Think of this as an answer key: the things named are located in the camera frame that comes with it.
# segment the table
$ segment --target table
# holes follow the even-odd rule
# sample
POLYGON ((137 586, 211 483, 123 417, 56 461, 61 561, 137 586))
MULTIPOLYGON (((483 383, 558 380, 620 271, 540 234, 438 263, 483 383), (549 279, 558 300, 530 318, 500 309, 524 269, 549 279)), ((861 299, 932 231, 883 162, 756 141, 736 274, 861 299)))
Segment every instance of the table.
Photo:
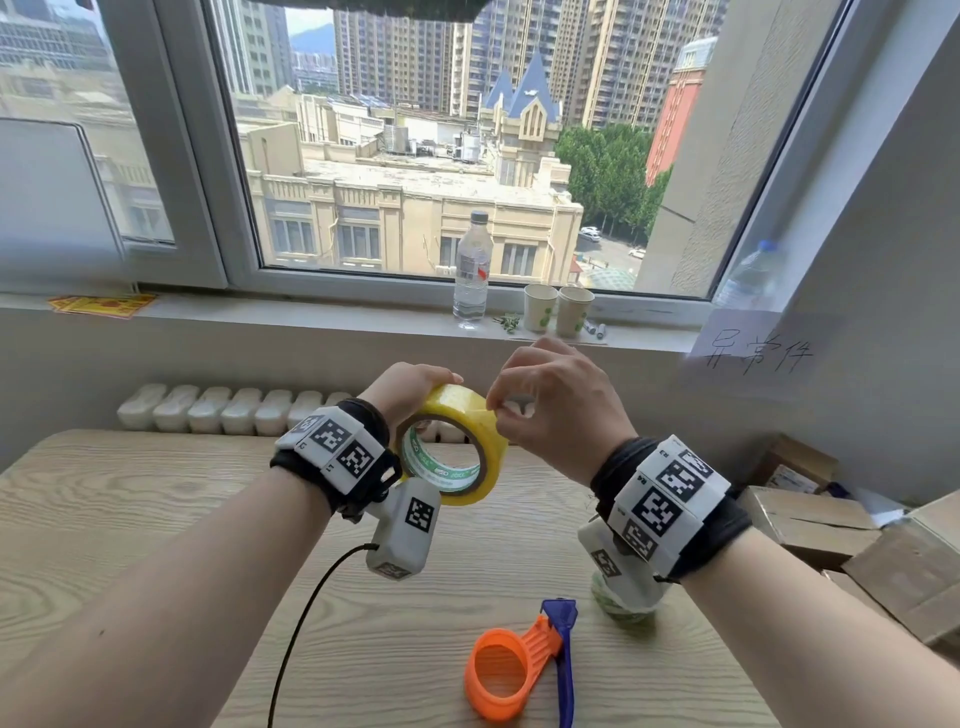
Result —
MULTIPOLYGON (((0 475, 0 671, 120 571, 261 472, 273 441, 255 437, 73 430, 0 475)), ((466 464, 469 446, 443 459, 466 464)), ((589 493, 509 448, 491 495, 445 507, 426 569, 400 584, 351 557, 324 586, 284 678, 276 725, 480 726, 463 669, 484 630, 524 630, 548 597, 577 599, 576 725, 776 725, 763 700, 680 587, 656 618, 624 629, 590 596, 593 564, 576 539, 589 493)), ((328 566, 374 521, 331 522, 283 598, 217 720, 264 726, 279 662, 328 566)), ((552 665, 523 726, 557 724, 552 665)))

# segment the plastic water bottle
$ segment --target plastic water bottle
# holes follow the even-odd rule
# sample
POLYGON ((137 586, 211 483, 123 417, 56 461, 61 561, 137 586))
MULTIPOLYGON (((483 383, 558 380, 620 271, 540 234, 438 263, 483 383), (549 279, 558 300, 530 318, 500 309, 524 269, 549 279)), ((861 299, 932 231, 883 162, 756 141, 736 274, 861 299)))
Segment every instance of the plastic water bottle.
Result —
POLYGON ((754 308, 767 292, 780 265, 777 244, 761 240, 755 251, 737 264, 717 293, 721 308, 754 308))
POLYGON ((461 326, 465 328, 471 328, 469 322, 479 321, 487 310, 487 287, 493 257, 493 238, 487 232, 488 219, 486 212, 474 210, 470 214, 470 229, 457 249, 453 315, 463 322, 461 326))

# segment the handwritten paper sign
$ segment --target handwritten paper sign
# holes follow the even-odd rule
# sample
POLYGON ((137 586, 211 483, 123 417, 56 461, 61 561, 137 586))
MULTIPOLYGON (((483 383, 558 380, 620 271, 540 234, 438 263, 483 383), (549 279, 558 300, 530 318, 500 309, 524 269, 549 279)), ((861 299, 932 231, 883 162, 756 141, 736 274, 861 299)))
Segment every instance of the handwritten paper sign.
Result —
POLYGON ((681 365, 681 383, 734 397, 792 400, 838 328, 827 314, 716 308, 681 365))

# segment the yellow tape roll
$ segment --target yellow tape roll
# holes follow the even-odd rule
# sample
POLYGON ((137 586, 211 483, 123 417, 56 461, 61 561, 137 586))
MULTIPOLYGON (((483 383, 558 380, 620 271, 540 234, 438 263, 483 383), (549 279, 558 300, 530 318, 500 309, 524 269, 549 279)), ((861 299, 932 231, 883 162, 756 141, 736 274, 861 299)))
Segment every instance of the yellow tape roll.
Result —
POLYGON ((421 477, 441 492, 443 505, 470 505, 493 490, 507 441, 496 431, 496 415, 484 398, 459 384, 438 387, 416 415, 396 432, 400 462, 407 476, 421 477), (480 462, 469 468, 454 468, 436 460, 423 446, 414 425, 440 420, 462 429, 477 448, 480 462))

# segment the hand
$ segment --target hand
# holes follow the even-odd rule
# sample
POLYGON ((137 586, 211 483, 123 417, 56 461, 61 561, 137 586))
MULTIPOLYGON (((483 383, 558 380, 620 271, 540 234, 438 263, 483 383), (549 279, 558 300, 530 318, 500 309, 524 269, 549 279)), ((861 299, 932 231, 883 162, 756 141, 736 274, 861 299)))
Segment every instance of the hand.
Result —
POLYGON ((497 432, 583 485, 636 437, 607 374, 549 336, 513 353, 487 394, 487 408, 496 411, 497 432), (534 396, 533 417, 503 406, 515 394, 534 396))
POLYGON ((444 367, 429 364, 397 362, 376 378, 360 395, 376 407, 390 427, 390 441, 396 428, 407 418, 417 414, 429 394, 441 384, 463 384, 464 378, 444 367))

